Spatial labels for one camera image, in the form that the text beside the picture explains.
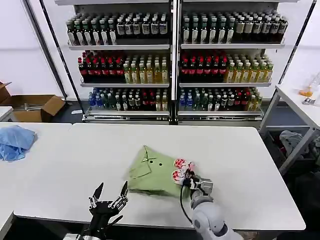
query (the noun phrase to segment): bottle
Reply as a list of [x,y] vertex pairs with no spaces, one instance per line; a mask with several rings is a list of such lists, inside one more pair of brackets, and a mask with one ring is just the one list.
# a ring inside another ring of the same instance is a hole
[[276,42],[277,43],[280,44],[282,42],[282,39],[283,39],[283,37],[285,35],[287,27],[288,27],[287,19],[286,19],[286,17],[283,16],[282,20],[280,22],[280,26],[279,26],[278,32],[276,34]]
[[167,63],[165,61],[163,61],[161,66],[162,66],[162,69],[161,69],[161,71],[162,71],[162,82],[167,84],[167,83],[169,83],[169,81],[168,81]]
[[137,69],[136,69],[135,63],[131,63],[131,77],[132,77],[132,83],[137,84],[138,79],[137,79]]
[[235,28],[235,34],[233,36],[234,42],[235,43],[241,43],[242,42],[242,35],[244,33],[244,28],[245,28],[245,18],[242,16],[238,19],[236,28]]
[[261,62],[260,69],[256,73],[255,82],[256,83],[263,83],[264,82],[264,76],[267,70],[267,63]]
[[267,17],[266,22],[263,23],[263,25],[262,25],[262,30],[261,30],[261,33],[260,33],[260,35],[261,35],[260,39],[261,39],[262,42],[268,42],[269,41],[268,36],[269,36],[270,28],[271,28],[270,20],[271,20],[271,17]]
[[227,19],[224,17],[220,19],[218,44],[223,44],[225,41],[226,21]]
[[108,23],[109,23],[109,34],[110,34],[111,43],[112,43],[112,45],[116,45],[117,44],[117,37],[116,37],[116,30],[115,30],[114,21],[112,19],[109,19]]
[[184,27],[182,28],[183,31],[183,43],[187,44],[189,42],[189,18],[184,19]]
[[209,44],[213,44],[215,43],[215,39],[216,39],[216,28],[217,25],[217,19],[215,17],[211,18],[211,27],[210,27],[210,35],[209,35]]
[[217,95],[214,103],[214,111],[218,111],[220,108],[220,103],[221,103],[221,95]]
[[241,83],[249,82],[250,62],[245,63],[245,67],[242,69]]
[[130,21],[130,18],[126,18],[125,24],[124,24],[124,29],[125,29],[125,35],[127,38],[132,38],[134,36],[132,23]]
[[233,40],[234,31],[235,31],[235,20],[236,19],[234,17],[231,17],[229,19],[229,27],[227,29],[226,40],[225,40],[226,44],[230,44]]
[[168,33],[168,22],[166,21],[166,17],[161,17],[161,22],[159,23],[159,32],[160,37],[164,38],[167,36]]
[[272,63],[269,63],[268,67],[267,67],[267,70],[265,71],[264,76],[263,76],[263,81],[265,83],[269,83],[270,82],[271,75],[273,73],[273,68],[274,68],[274,65]]
[[254,18],[251,16],[245,22],[244,30],[243,30],[243,34],[242,34],[242,36],[243,36],[242,42],[244,42],[244,43],[251,42],[251,32],[252,32],[252,28],[254,26],[253,19]]
[[77,32],[75,30],[74,24],[71,21],[66,22],[66,26],[68,28],[68,36],[72,46],[79,45],[79,40],[77,38]]
[[208,18],[203,18],[202,19],[202,26],[201,26],[201,35],[200,35],[200,43],[204,44],[207,42],[207,21]]
[[151,36],[153,38],[158,37],[159,35],[159,23],[157,21],[156,17],[152,18],[152,23],[151,23]]
[[89,29],[88,21],[87,20],[83,20],[82,21],[82,26],[83,26],[84,37],[85,37],[87,45],[88,46],[93,45],[93,41],[92,41],[92,38],[91,38],[91,30]]
[[136,17],[133,19],[132,29],[134,37],[139,38],[141,34],[141,29],[138,19]]
[[154,82],[156,84],[160,84],[162,83],[162,72],[161,72],[161,69],[160,69],[160,64],[159,62],[156,62],[154,64]]
[[276,17],[274,19],[274,22],[272,22],[271,24],[271,28],[270,28],[270,33],[269,33],[269,40],[271,43],[276,43],[277,42],[277,33],[280,27],[280,22],[279,22],[280,18]]
[[234,70],[235,70],[235,63],[230,62],[228,71],[225,74],[225,78],[224,78],[225,83],[233,83]]
[[243,68],[242,62],[239,62],[237,67],[234,68],[233,79],[232,79],[233,83],[241,83],[242,68]]
[[148,84],[154,83],[154,72],[153,72],[153,69],[151,68],[151,62],[146,63],[146,79]]

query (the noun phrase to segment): floor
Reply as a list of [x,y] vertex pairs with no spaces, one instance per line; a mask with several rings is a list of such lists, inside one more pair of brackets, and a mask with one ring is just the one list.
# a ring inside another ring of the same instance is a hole
[[[268,105],[262,105],[263,109],[266,109]],[[81,114],[71,114],[74,110],[79,110],[80,106],[77,102],[69,102],[63,109],[52,119],[54,123],[81,123]],[[304,122],[285,104],[280,103],[279,107],[274,111],[272,118],[267,123],[270,126],[278,125],[293,125],[301,126]],[[274,159],[274,161],[280,162],[281,158],[279,152],[272,148],[272,142],[265,142],[269,152]],[[13,222],[11,229],[5,237],[5,240],[17,240],[22,238],[32,238],[33,240],[59,240],[62,239],[49,229],[45,227],[43,221],[16,218]],[[80,223],[65,223],[61,222],[64,228],[67,229],[69,233],[78,234],[81,233],[85,227]],[[197,240],[201,239],[200,236],[194,230],[179,230],[179,229],[160,229],[160,228],[147,228],[147,227],[128,227],[128,226],[114,226],[109,230],[109,238],[115,240]],[[278,240],[302,240],[302,239],[320,239],[319,233],[308,232],[308,235],[286,233]]]

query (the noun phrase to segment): white table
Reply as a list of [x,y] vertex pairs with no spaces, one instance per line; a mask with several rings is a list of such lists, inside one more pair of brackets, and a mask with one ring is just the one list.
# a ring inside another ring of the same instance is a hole
[[[298,89],[294,89],[288,84],[276,85],[275,94],[259,127],[259,133],[261,135],[265,135],[267,132],[267,121],[271,116],[271,112],[277,107],[280,98],[282,98],[289,105],[289,107],[309,126],[309,130],[303,136],[302,140],[279,168],[279,171],[282,175],[284,175],[294,164],[306,146],[308,146],[308,144],[314,139],[316,134],[319,134],[320,129],[320,107],[302,104],[306,97],[299,95],[298,92]],[[319,94],[320,92],[314,93],[314,96],[317,97]]]
[[[212,196],[237,230],[303,230],[306,225],[257,130],[251,127],[76,123],[68,146],[33,180],[14,214],[90,222],[88,197],[101,182],[101,200],[114,200],[143,145],[194,161],[214,182]],[[123,225],[190,229],[179,200],[128,194]],[[192,211],[185,203],[187,213]]]
[[17,122],[14,114],[14,109],[12,106],[0,106],[0,122],[7,122],[12,120],[12,122]]
[[31,179],[37,176],[59,147],[71,128],[70,123],[0,122],[0,128],[18,125],[36,132],[36,140],[25,158],[7,162],[0,160],[0,240],[11,226],[13,211]]

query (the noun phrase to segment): white wall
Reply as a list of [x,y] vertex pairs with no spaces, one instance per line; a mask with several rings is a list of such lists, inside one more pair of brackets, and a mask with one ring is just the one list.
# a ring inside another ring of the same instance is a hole
[[11,95],[62,96],[20,0],[5,1],[0,14],[0,81]]

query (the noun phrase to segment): table leg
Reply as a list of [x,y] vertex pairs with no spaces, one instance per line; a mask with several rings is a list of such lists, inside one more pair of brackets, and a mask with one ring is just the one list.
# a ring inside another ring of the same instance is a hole
[[292,166],[292,164],[295,163],[298,156],[300,156],[300,154],[305,150],[308,144],[313,140],[317,132],[318,130],[316,128],[314,127],[309,128],[309,130],[303,136],[301,141],[297,144],[297,146],[293,149],[293,151],[290,153],[290,155],[287,157],[287,159],[279,168],[279,172],[281,173],[282,176],[288,171],[288,169]]
[[277,107],[279,100],[280,100],[280,95],[279,95],[278,91],[275,90],[275,93],[274,93],[273,98],[270,102],[270,105],[263,116],[263,119],[261,121],[260,126],[258,127],[258,132],[262,138],[264,138],[266,136],[267,120],[270,118],[272,110]]

